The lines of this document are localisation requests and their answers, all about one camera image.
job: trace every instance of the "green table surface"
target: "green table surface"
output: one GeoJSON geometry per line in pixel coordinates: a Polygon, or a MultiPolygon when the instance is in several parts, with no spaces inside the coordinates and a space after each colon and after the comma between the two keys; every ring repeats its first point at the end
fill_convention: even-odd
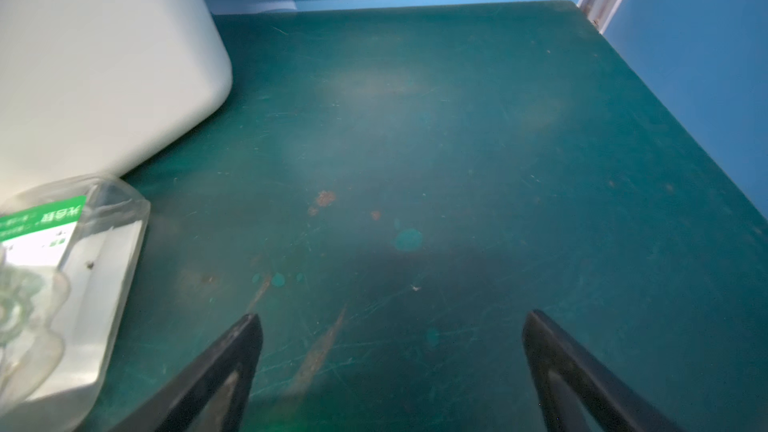
{"type": "Polygon", "coordinates": [[[229,99],[126,177],[152,214],[81,430],[254,311],[242,430],[541,431],[533,308],[688,430],[768,425],[766,222],[572,3],[216,24],[229,99]]]}

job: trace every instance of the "clear plastic package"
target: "clear plastic package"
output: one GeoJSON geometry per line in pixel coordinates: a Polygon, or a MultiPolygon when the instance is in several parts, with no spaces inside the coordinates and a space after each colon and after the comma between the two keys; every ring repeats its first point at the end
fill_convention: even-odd
{"type": "Polygon", "coordinates": [[[0,206],[0,430],[69,432],[93,407],[149,210],[102,175],[0,206]]]}

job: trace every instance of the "green label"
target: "green label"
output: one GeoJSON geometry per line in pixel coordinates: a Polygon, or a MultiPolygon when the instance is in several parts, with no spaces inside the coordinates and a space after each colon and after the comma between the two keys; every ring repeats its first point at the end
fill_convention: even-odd
{"type": "Polygon", "coordinates": [[[77,222],[83,212],[85,199],[85,196],[72,197],[0,217],[0,242],[77,222]]]}

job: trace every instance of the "green and white label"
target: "green and white label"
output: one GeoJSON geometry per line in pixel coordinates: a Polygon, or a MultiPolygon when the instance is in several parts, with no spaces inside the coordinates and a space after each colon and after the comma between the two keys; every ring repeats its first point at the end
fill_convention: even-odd
{"type": "Polygon", "coordinates": [[[67,250],[85,196],[28,208],[0,217],[0,243],[8,264],[55,267],[67,250]]]}

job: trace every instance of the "rust stain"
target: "rust stain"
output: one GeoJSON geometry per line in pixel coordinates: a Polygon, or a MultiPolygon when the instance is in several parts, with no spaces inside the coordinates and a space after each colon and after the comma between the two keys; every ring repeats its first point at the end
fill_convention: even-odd
{"type": "Polygon", "coordinates": [[[334,200],[336,200],[336,194],[323,190],[315,199],[315,204],[320,207],[327,207],[330,206],[334,200]]]}
{"type": "Polygon", "coordinates": [[[333,343],[336,342],[336,336],[339,334],[339,330],[344,322],[345,313],[346,305],[344,305],[341,313],[339,313],[339,317],[333,326],[321,338],[317,339],[317,342],[314,343],[310,351],[306,353],[299,371],[293,376],[293,380],[286,389],[285,395],[294,398],[296,401],[294,403],[295,406],[301,403],[303,396],[312,385],[312,379],[314,379],[323,363],[325,363],[328,351],[331,350],[333,343]]]}
{"type": "Polygon", "coordinates": [[[254,296],[253,300],[250,301],[248,304],[248,307],[245,309],[245,312],[250,312],[256,303],[259,301],[259,299],[264,295],[264,292],[270,287],[270,283],[272,282],[272,274],[264,274],[264,282],[261,283],[261,287],[259,287],[259,290],[256,291],[256,295],[254,296]]]}

